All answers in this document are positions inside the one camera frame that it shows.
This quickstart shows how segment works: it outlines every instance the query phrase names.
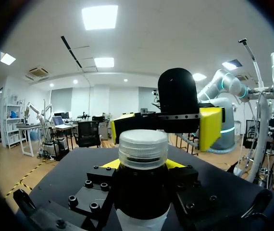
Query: laptop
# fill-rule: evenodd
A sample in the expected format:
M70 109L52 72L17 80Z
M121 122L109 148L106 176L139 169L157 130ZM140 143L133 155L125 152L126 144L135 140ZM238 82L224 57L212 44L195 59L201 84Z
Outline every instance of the laptop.
M53 116L52 121L54 121L55 128L70 128L70 125L65 125L61 116Z

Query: white shelving unit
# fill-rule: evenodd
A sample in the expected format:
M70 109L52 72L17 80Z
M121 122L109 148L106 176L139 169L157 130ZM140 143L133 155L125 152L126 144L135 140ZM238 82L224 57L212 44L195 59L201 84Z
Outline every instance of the white shelving unit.
M24 119L24 107L25 100L22 100L20 104L8 103L9 97L4 99L4 110L3 110L3 132L5 134L5 143L11 149L11 146L20 142L21 137L19 137L18 129L16 124ZM17 118L9 118L11 111L14 111Z

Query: yellow black tape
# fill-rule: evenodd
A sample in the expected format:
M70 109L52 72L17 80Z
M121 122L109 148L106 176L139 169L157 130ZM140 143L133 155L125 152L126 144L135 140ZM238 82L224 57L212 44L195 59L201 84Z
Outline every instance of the yellow black tape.
M32 169L30 172L28 172L26 175L24 175L23 178L21 178L20 182L22 180L24 180L26 177L28 177L30 175L30 173L32 173L34 170L36 170L39 166L41 166L46 160L43 160L40 164L38 164L34 169Z
M28 177L30 175L30 173L32 173L34 170L36 170L39 166L41 166L44 162L46 162L46 160L43 160L40 164L38 164L34 169L32 169L30 172L28 172L26 175L24 175L24 177L19 181L17 182L13 188L6 194L5 196L5 199L13 192L13 190L19 185L23 185L25 186L26 188L28 188L29 190L32 190L31 187L29 187L28 185L25 185L24 183L22 183L22 180L24 180L26 177Z
M24 187L28 188L30 191L32 191L32 188L29 187L28 185L24 184L24 183L21 183L21 185L23 185Z
M20 184L21 182L16 183L13 188L6 194L5 199L13 192L13 190Z

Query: air conditioner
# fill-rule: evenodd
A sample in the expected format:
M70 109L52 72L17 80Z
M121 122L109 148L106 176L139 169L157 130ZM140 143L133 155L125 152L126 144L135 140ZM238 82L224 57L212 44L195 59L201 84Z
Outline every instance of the air conditioner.
M34 68L31 68L28 73L25 75L25 77L31 81L43 81L47 79L50 75L50 72L46 70L46 68L42 66L36 66Z

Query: white desk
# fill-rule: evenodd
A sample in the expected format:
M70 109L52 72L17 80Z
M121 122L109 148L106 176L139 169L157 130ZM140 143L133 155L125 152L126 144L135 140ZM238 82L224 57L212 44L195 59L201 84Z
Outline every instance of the white desk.
M20 136L20 143L21 143L22 153L24 155L29 155L29 156L32 156L32 157L35 156L33 154L32 145L31 145L30 130L34 130L34 129L41 128L41 127L42 127L41 125L38 125L38 126L29 127L29 128L17 128L18 132L19 132L19 136ZM28 145L26 145L26 146L23 146L23 141L22 141L23 131L27 131L27 134L28 134ZM40 129L38 129L38 137L39 137L39 143L41 143ZM27 147L29 147L30 152L25 151L25 148L27 148Z

